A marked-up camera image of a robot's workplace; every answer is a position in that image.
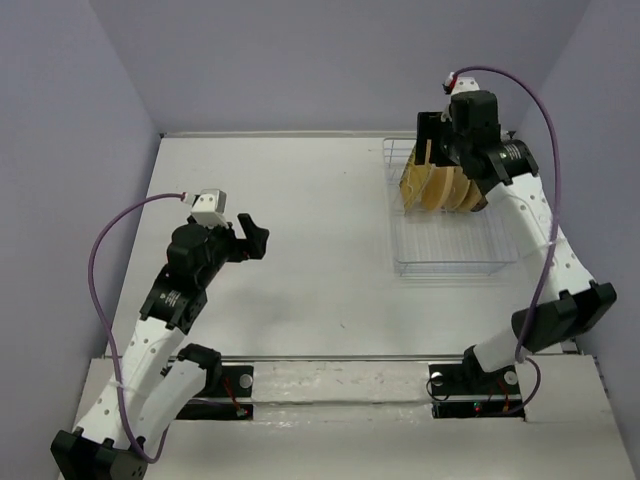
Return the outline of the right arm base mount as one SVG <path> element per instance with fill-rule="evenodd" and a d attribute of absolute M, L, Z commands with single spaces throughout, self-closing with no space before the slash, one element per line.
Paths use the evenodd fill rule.
<path fill-rule="evenodd" d="M 432 400 L 435 419 L 524 417 L 518 376 L 508 366 L 479 381 L 462 378 L 462 365 L 436 363 L 429 366 L 426 393 Z"/>

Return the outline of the peach round plate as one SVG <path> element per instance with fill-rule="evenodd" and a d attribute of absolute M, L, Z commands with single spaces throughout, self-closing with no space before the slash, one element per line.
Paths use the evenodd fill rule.
<path fill-rule="evenodd" d="M 455 176 L 454 167 L 431 168 L 423 188 L 420 204 L 427 211 L 441 209 L 448 199 Z"/>

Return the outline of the green bamboo-pattern tray plate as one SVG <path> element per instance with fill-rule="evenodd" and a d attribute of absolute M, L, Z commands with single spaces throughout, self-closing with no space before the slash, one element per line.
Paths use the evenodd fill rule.
<path fill-rule="evenodd" d="M 405 214 L 409 213 L 421 200 L 426 183 L 434 169 L 435 166 L 429 162 L 420 165 L 416 163 L 416 147 L 413 147 L 399 181 Z"/>

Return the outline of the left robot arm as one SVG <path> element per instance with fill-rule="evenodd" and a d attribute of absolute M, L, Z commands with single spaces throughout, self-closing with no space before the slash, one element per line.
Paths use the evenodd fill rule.
<path fill-rule="evenodd" d="M 207 303 L 206 290 L 227 263 L 260 260 L 269 232 L 238 216 L 243 237 L 223 222 L 178 227 L 123 355 L 73 431 L 59 431 L 51 453 L 66 479 L 141 479 L 164 450 L 168 429 L 197 394 L 221 383 L 221 355 L 186 336 Z"/>

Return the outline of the small cream calligraphy plate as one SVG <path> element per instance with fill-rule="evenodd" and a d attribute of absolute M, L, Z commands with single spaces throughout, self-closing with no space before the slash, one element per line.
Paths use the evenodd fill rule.
<path fill-rule="evenodd" d="M 454 169 L 452 185 L 445 203 L 445 208 L 449 211 L 456 210 L 465 199 L 469 187 L 470 180 L 466 177 L 461 168 L 456 167 Z"/>

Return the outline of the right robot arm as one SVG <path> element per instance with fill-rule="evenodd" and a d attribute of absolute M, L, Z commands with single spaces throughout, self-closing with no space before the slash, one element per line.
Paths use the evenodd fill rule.
<path fill-rule="evenodd" d="M 464 88 L 441 112 L 421 112 L 416 159 L 459 167 L 510 232 L 529 278 L 533 303 L 512 314 L 492 338 L 469 347 L 454 379 L 482 392 L 498 370 L 591 330 L 617 299 L 610 283 L 597 282 L 582 265 L 546 198 L 528 146 L 502 135 L 497 97 Z"/>

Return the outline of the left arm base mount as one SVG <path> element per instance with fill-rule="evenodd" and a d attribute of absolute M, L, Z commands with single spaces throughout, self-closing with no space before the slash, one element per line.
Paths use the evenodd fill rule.
<path fill-rule="evenodd" d="M 177 420 L 251 421 L 254 367 L 223 364 L 219 379 L 207 378 L 205 388 L 178 413 Z"/>

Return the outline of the beige bird-pattern plate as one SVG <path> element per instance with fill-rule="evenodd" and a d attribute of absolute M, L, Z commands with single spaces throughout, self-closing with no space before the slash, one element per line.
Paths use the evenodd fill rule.
<path fill-rule="evenodd" d="M 482 194 L 477 184 L 474 181 L 471 181 L 467 195 L 459 205 L 459 210 L 462 212 L 477 212 L 484 209 L 486 205 L 487 200 L 485 196 Z"/>

